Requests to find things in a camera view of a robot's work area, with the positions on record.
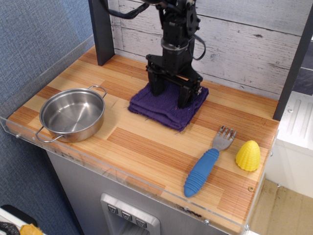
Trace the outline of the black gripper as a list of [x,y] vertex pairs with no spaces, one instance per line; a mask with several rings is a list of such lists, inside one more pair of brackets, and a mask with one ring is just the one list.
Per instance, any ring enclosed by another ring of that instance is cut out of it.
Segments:
[[164,80],[181,86],[178,107],[184,108],[194,92],[200,91],[202,77],[192,68],[194,44],[183,48],[163,48],[161,56],[148,54],[146,66],[153,95],[164,91]]

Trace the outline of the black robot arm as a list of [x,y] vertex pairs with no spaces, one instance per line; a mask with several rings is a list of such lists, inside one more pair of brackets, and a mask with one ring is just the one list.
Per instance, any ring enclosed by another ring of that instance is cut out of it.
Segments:
[[149,0],[159,11],[163,36],[162,55],[146,56],[149,84],[153,95],[165,90],[165,81],[180,87],[178,107],[186,106],[192,95],[198,93],[202,77],[192,68],[195,35],[200,19],[196,14],[194,0]]

